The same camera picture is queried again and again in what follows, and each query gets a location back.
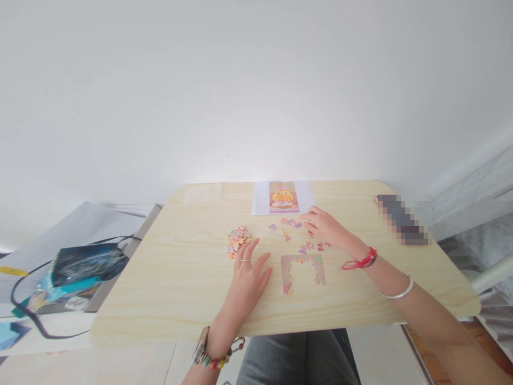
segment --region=gray pants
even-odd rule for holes
[[[351,384],[356,377],[331,330],[251,337],[237,384]]]

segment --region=right hand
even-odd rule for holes
[[[362,260],[369,253],[369,247],[360,238],[348,231],[334,217],[317,206],[312,206],[308,214],[303,214],[300,218],[312,222],[305,222],[305,226],[314,235],[340,247],[353,258]]]

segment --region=finger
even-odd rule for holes
[[[305,222],[305,226],[308,230],[310,230],[312,233],[316,234],[317,233],[317,230],[319,230],[317,228],[317,226],[315,225],[312,225],[312,224],[309,224],[308,222]]]
[[[300,216],[301,219],[311,220],[312,222],[315,222],[315,219],[317,219],[317,214],[303,214]]]
[[[272,272],[273,272],[273,268],[269,267],[262,274],[262,278],[260,278],[260,281],[258,282],[258,291],[259,291],[260,295],[262,295],[263,291],[266,289],[267,283],[269,282],[269,279],[271,278]]]
[[[242,259],[244,258],[244,251],[247,249],[247,247],[250,245],[249,242],[244,243],[242,247],[239,249],[239,253],[237,254],[237,259],[235,260],[235,267],[234,271],[237,271],[240,268],[240,265],[242,263]]]
[[[263,256],[261,256],[254,264],[253,268],[255,269],[255,274],[260,275],[260,272],[262,271],[264,263],[266,263],[266,260],[269,259],[271,256],[271,253],[265,253]]]
[[[253,255],[253,250],[255,249],[255,247],[257,247],[258,242],[260,242],[259,238],[251,241],[251,243],[244,249],[242,259],[249,259],[251,261],[251,255]]]
[[[314,213],[314,214],[320,214],[320,213],[322,213],[322,210],[319,209],[317,206],[312,206],[312,207],[310,207],[310,211],[309,212],[310,213]]]

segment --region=wooden table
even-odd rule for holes
[[[91,329],[94,345],[197,339],[224,301],[234,263],[227,258],[228,234],[241,225],[246,225],[253,238],[260,238],[254,255],[270,251],[265,267],[274,268],[241,334],[402,321],[363,271],[340,271],[350,258],[335,247],[311,252],[322,256],[326,285],[315,284],[311,265],[294,264],[294,292],[284,295],[281,256],[298,254],[299,245],[308,237],[305,226],[281,225],[281,215],[252,217],[253,183],[220,186],[217,190],[216,185],[186,185],[169,199],[98,311]],[[378,181],[322,181],[311,182],[311,186],[321,208],[410,274],[452,314],[478,314],[478,297],[436,243],[425,247],[398,244],[373,201],[377,194],[394,193],[387,185]],[[287,217],[299,220],[298,215]],[[276,232],[268,228],[273,223],[278,227]],[[290,241],[284,241],[282,229],[290,233]]]

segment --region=floor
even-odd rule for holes
[[[347,330],[362,385],[427,385],[401,326]],[[174,385],[191,365],[196,342],[123,349],[78,349],[11,356],[0,365],[0,385]],[[235,385],[245,349],[221,371],[219,385]]]
[[[471,322],[462,322],[462,325],[467,329],[474,340],[481,346],[481,348],[499,365],[499,367],[507,373],[513,380],[513,364],[504,352],[499,348],[495,340],[485,330],[481,323],[474,318]],[[452,384],[451,379],[445,372],[440,361],[436,358],[434,353],[430,351],[417,333],[406,326],[409,335],[419,355],[422,357],[424,366],[431,375],[431,379],[435,385],[449,385]]]

